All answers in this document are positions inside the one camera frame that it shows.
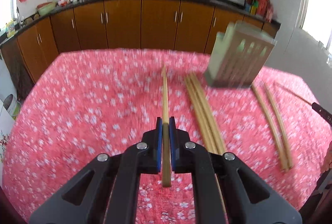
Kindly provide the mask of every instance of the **table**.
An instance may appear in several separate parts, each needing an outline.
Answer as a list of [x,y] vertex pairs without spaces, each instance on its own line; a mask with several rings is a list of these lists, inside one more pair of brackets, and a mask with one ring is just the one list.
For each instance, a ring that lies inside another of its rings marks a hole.
[[[287,129],[294,167],[285,173],[252,91],[208,88],[203,78],[208,61],[206,55],[174,51],[61,54],[26,99],[6,149],[4,192],[16,210],[27,220],[97,154],[122,153],[154,129],[162,114],[163,65],[169,115],[175,117],[177,128],[202,144],[184,85],[184,76],[195,72],[228,150],[296,209],[301,208],[315,188],[332,133],[310,106],[273,82],[314,102],[312,92],[300,77],[266,67],[255,79],[262,93],[262,81],[267,83]],[[189,174],[172,174],[170,189],[162,188],[160,175],[142,175],[137,223],[195,223],[192,187]]]

